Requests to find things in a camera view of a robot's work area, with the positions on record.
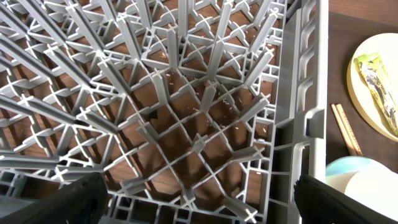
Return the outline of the green snack wrapper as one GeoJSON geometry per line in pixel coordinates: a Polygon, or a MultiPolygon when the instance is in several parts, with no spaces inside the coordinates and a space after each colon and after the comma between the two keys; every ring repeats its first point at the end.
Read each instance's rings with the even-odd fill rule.
{"type": "Polygon", "coordinates": [[[354,62],[389,127],[397,135],[397,97],[392,91],[392,80],[382,62],[381,54],[363,54],[356,57],[354,62]]]}

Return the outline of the light blue bowl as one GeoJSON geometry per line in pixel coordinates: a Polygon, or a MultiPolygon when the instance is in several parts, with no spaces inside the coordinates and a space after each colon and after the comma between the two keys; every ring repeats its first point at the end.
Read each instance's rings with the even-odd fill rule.
{"type": "Polygon", "coordinates": [[[384,165],[367,157],[342,157],[327,165],[325,180],[330,187],[345,193],[350,180],[359,171],[383,168],[385,168],[384,165]]]}

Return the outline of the white paper cup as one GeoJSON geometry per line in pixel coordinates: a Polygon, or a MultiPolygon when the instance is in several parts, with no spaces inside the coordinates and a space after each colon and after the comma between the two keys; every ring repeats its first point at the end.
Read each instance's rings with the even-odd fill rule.
{"type": "Polygon", "coordinates": [[[383,169],[362,170],[350,180],[345,195],[397,220],[397,173],[383,169]]]}

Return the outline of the wooden chopstick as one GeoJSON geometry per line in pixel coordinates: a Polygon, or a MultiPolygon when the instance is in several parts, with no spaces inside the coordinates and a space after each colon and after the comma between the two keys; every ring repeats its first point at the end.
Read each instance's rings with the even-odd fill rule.
{"type": "Polygon", "coordinates": [[[336,106],[336,110],[341,118],[341,122],[342,122],[343,126],[345,127],[346,134],[347,134],[349,140],[351,141],[351,148],[353,149],[353,154],[355,156],[363,156],[362,150],[355,138],[354,132],[351,128],[351,125],[348,121],[348,118],[344,112],[342,105],[336,104],[335,106],[336,106]]]}
{"type": "Polygon", "coordinates": [[[346,144],[346,146],[348,148],[349,154],[351,156],[357,156],[357,152],[356,152],[356,150],[354,148],[353,143],[351,142],[351,139],[349,138],[348,132],[345,129],[345,126],[343,124],[343,120],[340,117],[340,114],[338,113],[338,110],[337,110],[336,106],[335,105],[331,105],[331,109],[332,109],[332,112],[333,112],[333,114],[335,116],[335,119],[336,119],[336,122],[338,124],[338,127],[340,129],[341,135],[342,135],[342,137],[343,137],[343,139],[345,141],[345,144],[346,144]]]}

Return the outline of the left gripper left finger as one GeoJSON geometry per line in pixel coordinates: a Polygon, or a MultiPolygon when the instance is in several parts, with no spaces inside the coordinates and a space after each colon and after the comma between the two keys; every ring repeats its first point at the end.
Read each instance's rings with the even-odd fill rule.
{"type": "Polygon", "coordinates": [[[92,172],[52,195],[2,217],[1,223],[99,223],[107,196],[102,175],[92,172]]]}

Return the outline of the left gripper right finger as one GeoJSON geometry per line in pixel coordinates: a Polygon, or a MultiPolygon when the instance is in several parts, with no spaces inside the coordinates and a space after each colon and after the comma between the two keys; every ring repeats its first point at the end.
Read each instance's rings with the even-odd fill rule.
{"type": "Polygon", "coordinates": [[[304,223],[397,224],[307,174],[294,185],[294,202],[304,223]]]}

